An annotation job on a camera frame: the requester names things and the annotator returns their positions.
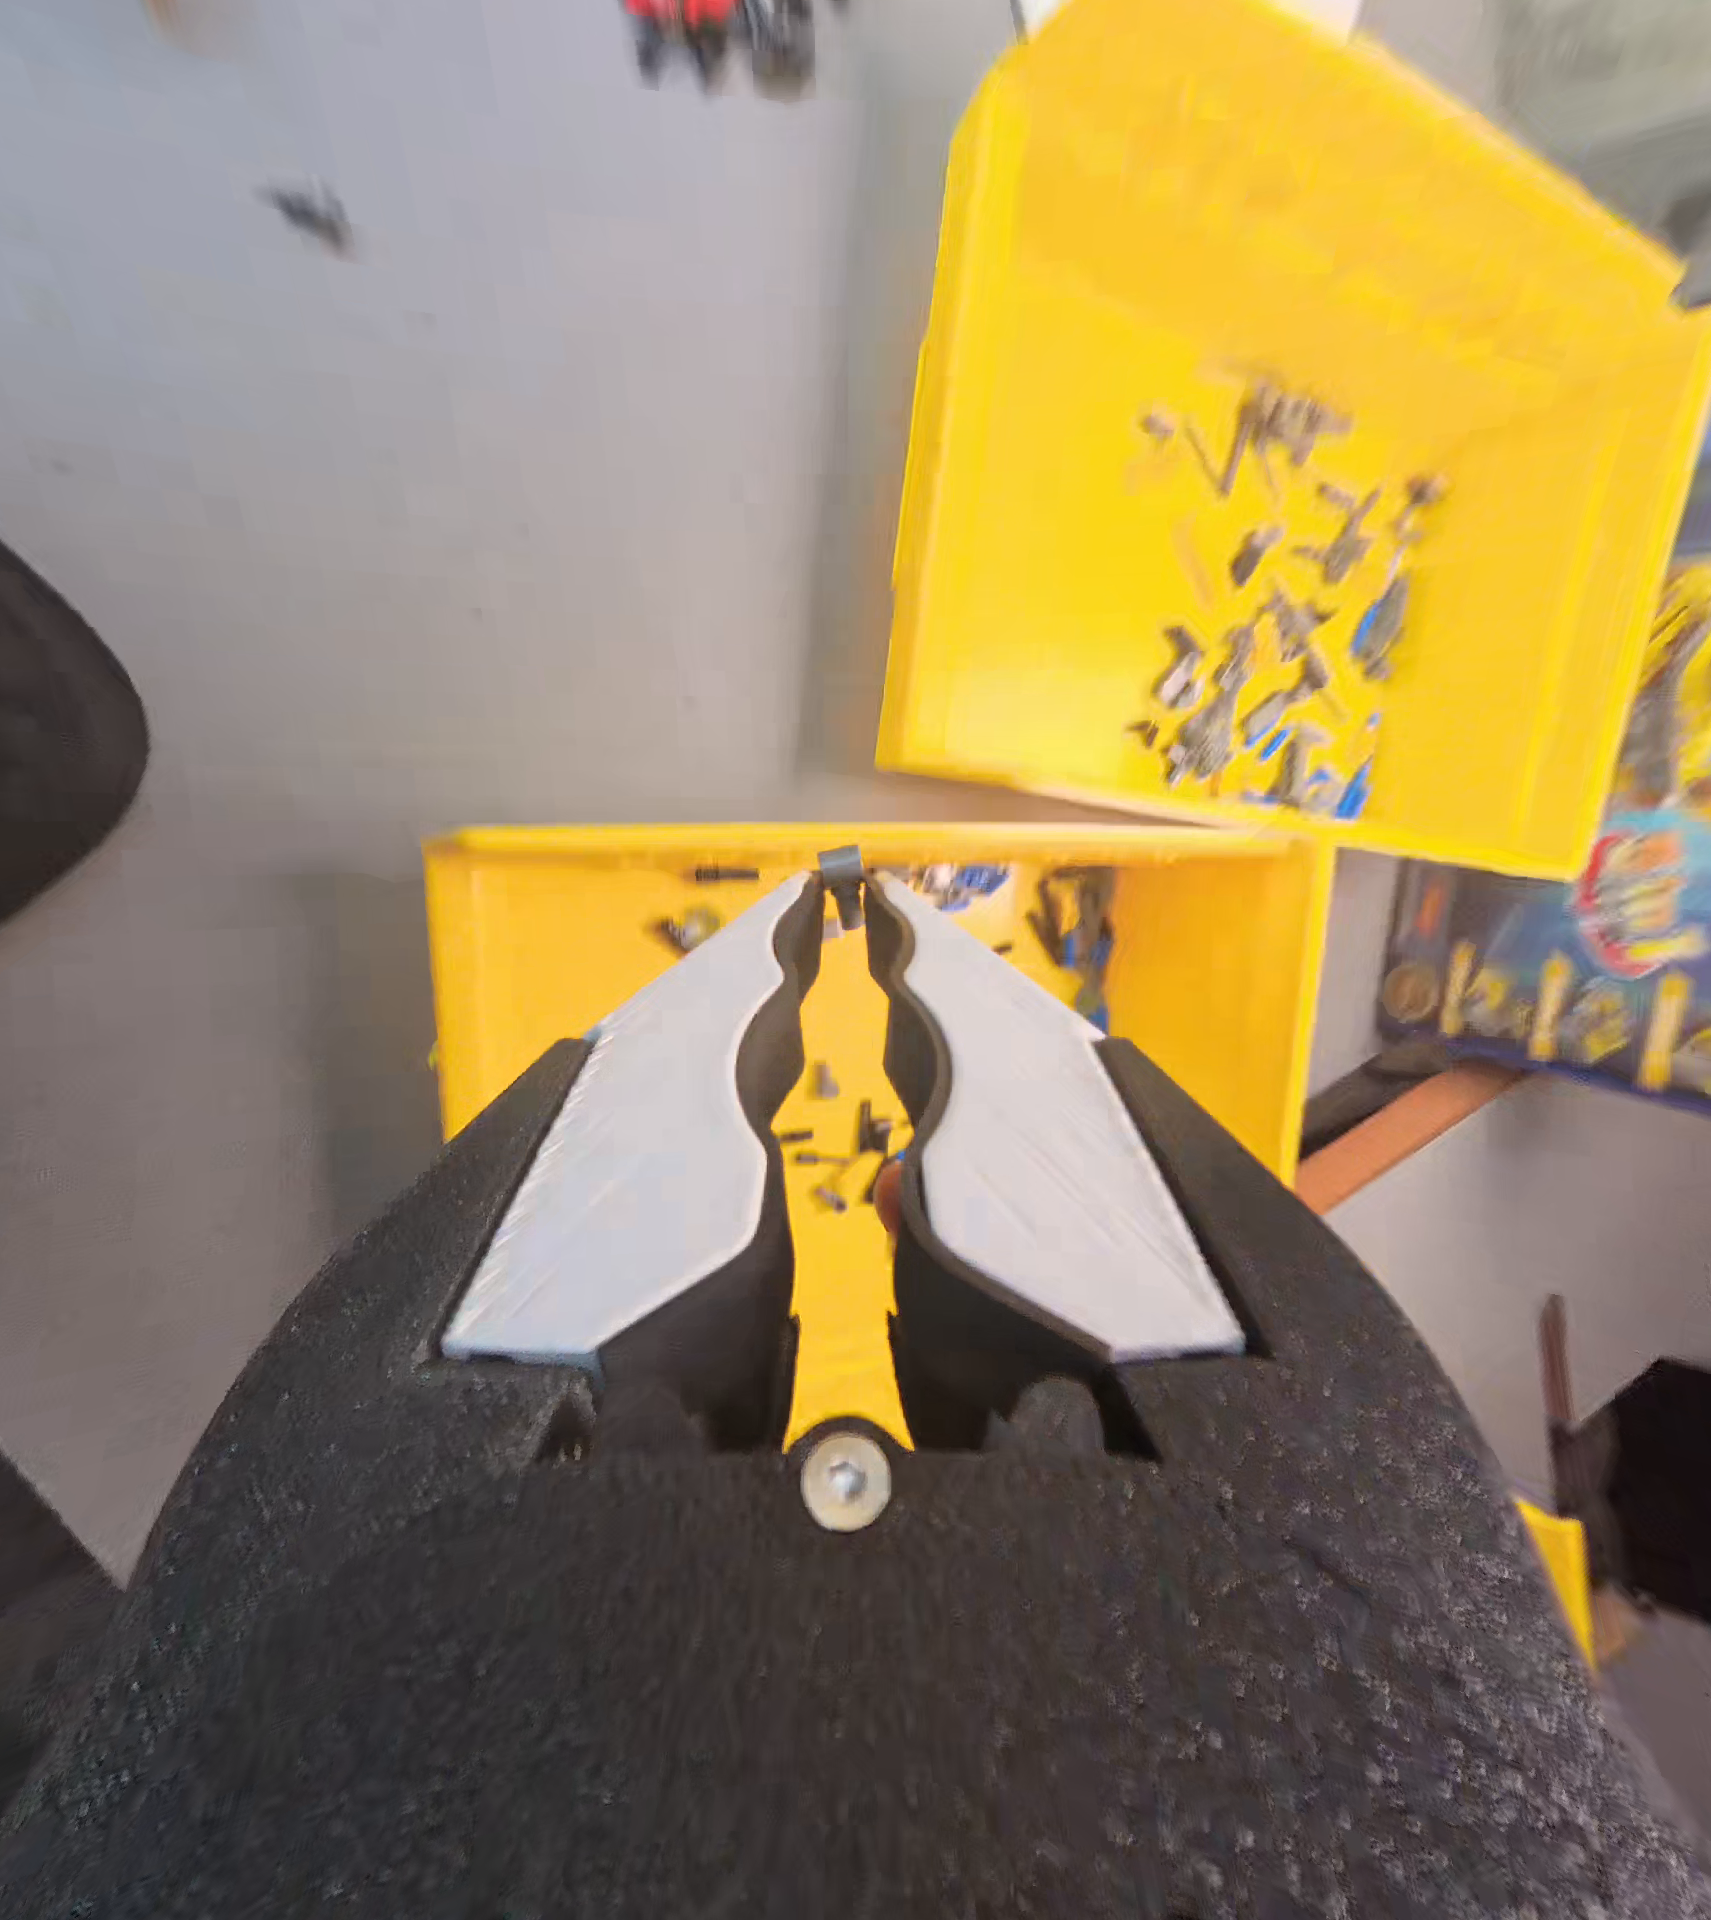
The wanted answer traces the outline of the scattered small lego parts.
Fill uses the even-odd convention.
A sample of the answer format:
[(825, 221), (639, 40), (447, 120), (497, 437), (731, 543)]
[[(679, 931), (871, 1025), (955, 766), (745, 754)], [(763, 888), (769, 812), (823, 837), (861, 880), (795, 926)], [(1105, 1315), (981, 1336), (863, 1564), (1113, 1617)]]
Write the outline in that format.
[[(1011, 862), (967, 860), (967, 862), (917, 862), (911, 866), (875, 868), (873, 875), (889, 875), (909, 886), (919, 901), (949, 918), (963, 918), (981, 903), (993, 903), (1009, 897), (1013, 888)], [(705, 888), (747, 886), (761, 879), (761, 871), (743, 865), (695, 866), (685, 873), (685, 883)], [(1113, 955), (1111, 903), (1117, 883), (1117, 871), (1109, 866), (1069, 865), (1041, 868), (1033, 879), (1033, 901), (1021, 910), (1019, 925), (1027, 928), (1027, 941), (1045, 962), (1045, 970), (1055, 981), (1055, 993), (1065, 1005), (1103, 1038), (1109, 1034), (1109, 999), (1107, 969)], [(647, 922), (647, 938), (675, 955), (675, 960), (691, 955), (711, 941), (723, 926), (723, 914), (717, 908), (687, 903), (677, 912)], [(829, 1068), (817, 1065), (809, 1068), (815, 1079), (819, 1100), (837, 1096), (837, 1082)], [(871, 1207), (875, 1189), (881, 1184), (881, 1172), (901, 1161), (903, 1147), (895, 1139), (897, 1123), (873, 1110), (871, 1100), (857, 1108), (853, 1132), (853, 1151), (847, 1156), (833, 1156), (821, 1151), (797, 1151), (795, 1167), (835, 1169), (835, 1178), (817, 1189), (817, 1201), (829, 1212), (845, 1212), (847, 1199), (839, 1194), (841, 1172), (847, 1167), (873, 1162), (863, 1205)], [(805, 1149), (813, 1134), (807, 1129), (777, 1130), (775, 1139), (783, 1147)]]

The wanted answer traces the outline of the pile of small lego parts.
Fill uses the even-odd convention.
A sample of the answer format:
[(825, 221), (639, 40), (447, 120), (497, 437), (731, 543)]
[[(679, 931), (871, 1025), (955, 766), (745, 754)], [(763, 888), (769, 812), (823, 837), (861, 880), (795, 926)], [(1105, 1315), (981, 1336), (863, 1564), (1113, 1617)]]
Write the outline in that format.
[(1252, 374), (1214, 437), (1157, 403), (1133, 478), (1183, 480), (1169, 540), (1187, 598), (1121, 735), (1183, 807), (1354, 826), (1370, 807), (1414, 557), (1450, 498), (1428, 464), (1380, 470), (1354, 418)]

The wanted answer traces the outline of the pile of lego pins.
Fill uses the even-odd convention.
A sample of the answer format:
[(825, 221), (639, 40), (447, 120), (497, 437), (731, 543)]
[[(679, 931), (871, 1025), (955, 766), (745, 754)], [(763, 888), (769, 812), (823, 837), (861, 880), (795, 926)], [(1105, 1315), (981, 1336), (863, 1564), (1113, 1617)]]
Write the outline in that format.
[(753, 88), (773, 99), (801, 95), (817, 71), (811, 3), (621, 3), (637, 76), (655, 87), (685, 64), (713, 91), (741, 57)]

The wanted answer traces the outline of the yellow bin with small parts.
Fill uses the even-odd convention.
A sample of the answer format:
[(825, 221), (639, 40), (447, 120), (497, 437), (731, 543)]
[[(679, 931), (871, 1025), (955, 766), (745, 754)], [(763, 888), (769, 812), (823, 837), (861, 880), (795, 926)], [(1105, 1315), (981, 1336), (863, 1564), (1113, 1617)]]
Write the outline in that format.
[[(947, 163), (875, 766), (1572, 877), (1711, 408), (1682, 262), (1364, 39), (1270, 5), (1063, 5)], [(1252, 374), (1452, 485), (1414, 557), (1366, 817), (1183, 807), (1123, 740), (1187, 598), (1187, 485)]]

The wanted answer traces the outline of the blue robot kit box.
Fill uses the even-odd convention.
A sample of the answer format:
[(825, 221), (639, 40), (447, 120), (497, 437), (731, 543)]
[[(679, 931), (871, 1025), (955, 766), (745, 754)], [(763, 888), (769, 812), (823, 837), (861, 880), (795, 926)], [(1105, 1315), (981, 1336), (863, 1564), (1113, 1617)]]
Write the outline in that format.
[(1406, 865), (1376, 1031), (1711, 1113), (1711, 417), (1582, 868)]

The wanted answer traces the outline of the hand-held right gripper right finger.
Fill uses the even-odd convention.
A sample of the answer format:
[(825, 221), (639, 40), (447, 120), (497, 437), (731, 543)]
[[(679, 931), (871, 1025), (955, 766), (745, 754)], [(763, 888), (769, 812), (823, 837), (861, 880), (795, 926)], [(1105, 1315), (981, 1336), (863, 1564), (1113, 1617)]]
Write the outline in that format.
[(1105, 1036), (893, 875), (867, 877), (883, 1073), (905, 1110), (889, 1350), (919, 1453), (979, 1453), (1065, 1383), (1137, 1453), (1129, 1368), (1240, 1359), (1246, 1325)]

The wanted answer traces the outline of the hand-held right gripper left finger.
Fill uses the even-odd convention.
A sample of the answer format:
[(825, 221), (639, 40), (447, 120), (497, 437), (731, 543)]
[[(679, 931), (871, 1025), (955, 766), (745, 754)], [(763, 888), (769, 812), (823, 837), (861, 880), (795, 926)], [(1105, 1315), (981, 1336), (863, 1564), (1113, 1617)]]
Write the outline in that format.
[(723, 1451), (777, 1446), (797, 1331), (775, 1121), (805, 1067), (821, 883), (795, 875), (585, 1041), (441, 1357), (665, 1394)]

